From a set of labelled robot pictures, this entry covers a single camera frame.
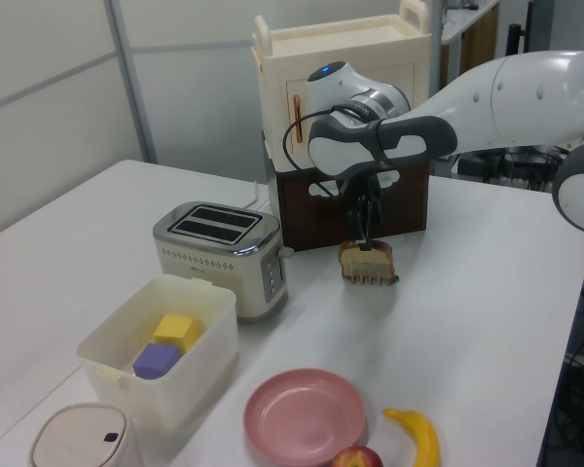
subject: purple block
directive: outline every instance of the purple block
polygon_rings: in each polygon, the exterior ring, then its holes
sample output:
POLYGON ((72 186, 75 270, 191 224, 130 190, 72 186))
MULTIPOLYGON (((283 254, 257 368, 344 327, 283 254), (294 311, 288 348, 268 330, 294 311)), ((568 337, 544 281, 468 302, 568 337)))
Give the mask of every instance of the purple block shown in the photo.
POLYGON ((175 345, 148 343, 134 362, 134 372, 143 379, 157 379, 166 375, 180 357, 175 345))

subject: toast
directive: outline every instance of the toast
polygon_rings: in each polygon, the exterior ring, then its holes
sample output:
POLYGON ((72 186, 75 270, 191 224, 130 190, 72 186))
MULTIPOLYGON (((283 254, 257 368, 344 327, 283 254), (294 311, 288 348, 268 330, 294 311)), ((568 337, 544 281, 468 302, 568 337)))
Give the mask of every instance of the toast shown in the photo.
POLYGON ((372 240, 371 246, 371 250, 363 251, 354 241, 340 243, 342 276, 353 283, 395 284, 399 278, 393 266, 391 246, 378 240, 372 240))

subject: yellow block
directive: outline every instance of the yellow block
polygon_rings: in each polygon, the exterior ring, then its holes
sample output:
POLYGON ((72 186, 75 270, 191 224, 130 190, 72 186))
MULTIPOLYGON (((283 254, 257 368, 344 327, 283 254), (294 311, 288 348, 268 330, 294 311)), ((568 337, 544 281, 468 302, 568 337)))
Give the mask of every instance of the yellow block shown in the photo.
POLYGON ((154 342, 175 345, 184 354, 203 334, 203 328, 195 316, 166 314, 154 332, 154 342))

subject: table surface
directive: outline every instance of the table surface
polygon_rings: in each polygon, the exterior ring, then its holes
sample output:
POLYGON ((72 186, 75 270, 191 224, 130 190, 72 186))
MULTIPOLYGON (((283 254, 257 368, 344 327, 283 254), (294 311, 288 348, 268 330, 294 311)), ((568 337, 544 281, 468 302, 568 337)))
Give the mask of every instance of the table surface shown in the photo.
MULTIPOLYGON (((0 233, 0 342, 13 339, 0 354, 0 466, 25 465, 52 413, 95 400, 76 346, 160 273, 156 221, 188 200, 244 205, 252 191, 121 162, 0 233)), ((254 206, 266 188, 258 192, 254 206)), ((384 407, 425 413, 444 467, 535 465, 582 284, 584 233, 549 195, 431 177, 426 231, 386 241, 401 277, 394 287, 342 280, 336 247, 286 260, 288 302, 239 325, 226 390, 175 435, 137 427, 145 465, 271 465, 244 439, 244 404, 264 380, 304 367, 355 385, 368 417, 362 441, 385 465, 411 465, 416 448, 384 407)))
POLYGON ((448 10, 447 21, 441 31, 441 44, 450 44, 486 12, 499 3, 499 0, 481 0, 478 10, 448 10))

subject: apple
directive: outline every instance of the apple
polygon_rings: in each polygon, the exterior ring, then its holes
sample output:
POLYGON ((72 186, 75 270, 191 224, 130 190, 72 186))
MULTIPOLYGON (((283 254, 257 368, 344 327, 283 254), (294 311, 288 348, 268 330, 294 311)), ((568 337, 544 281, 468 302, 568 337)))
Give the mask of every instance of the apple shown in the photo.
POLYGON ((383 467, 379 455, 365 446, 351 446, 336 454, 331 467, 383 467))

